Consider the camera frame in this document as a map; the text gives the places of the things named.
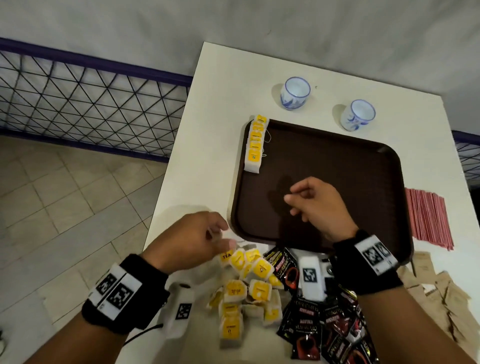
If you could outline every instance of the hand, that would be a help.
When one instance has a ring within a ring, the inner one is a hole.
[[[190,269],[235,248],[235,240],[220,239],[221,231],[227,229],[218,212],[187,214],[157,236],[141,256],[167,274]]]
[[[315,177],[306,178],[290,187],[292,194],[284,200],[293,208],[293,216],[301,213],[304,222],[311,222],[332,242],[349,239],[359,229],[353,222],[342,197],[334,186]]]

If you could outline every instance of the tile floor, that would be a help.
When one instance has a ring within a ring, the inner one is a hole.
[[[0,364],[23,363],[142,250],[167,169],[0,136]]]

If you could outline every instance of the person's left hand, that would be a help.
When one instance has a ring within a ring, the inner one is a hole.
[[[227,229],[218,212],[187,214],[157,236],[141,257],[167,274],[190,269],[235,248],[235,240],[219,239],[221,230]]]

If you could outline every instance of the gray wall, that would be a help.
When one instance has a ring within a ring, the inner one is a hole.
[[[480,133],[476,0],[0,0],[0,36],[183,74],[206,40],[441,94]]]

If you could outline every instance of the cup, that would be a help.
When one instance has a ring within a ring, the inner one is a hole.
[[[370,102],[365,100],[353,100],[342,112],[340,124],[353,132],[358,130],[362,125],[367,125],[376,115],[375,108]]]
[[[298,109],[310,95],[310,85],[301,77],[291,77],[283,85],[280,102],[287,110]]]

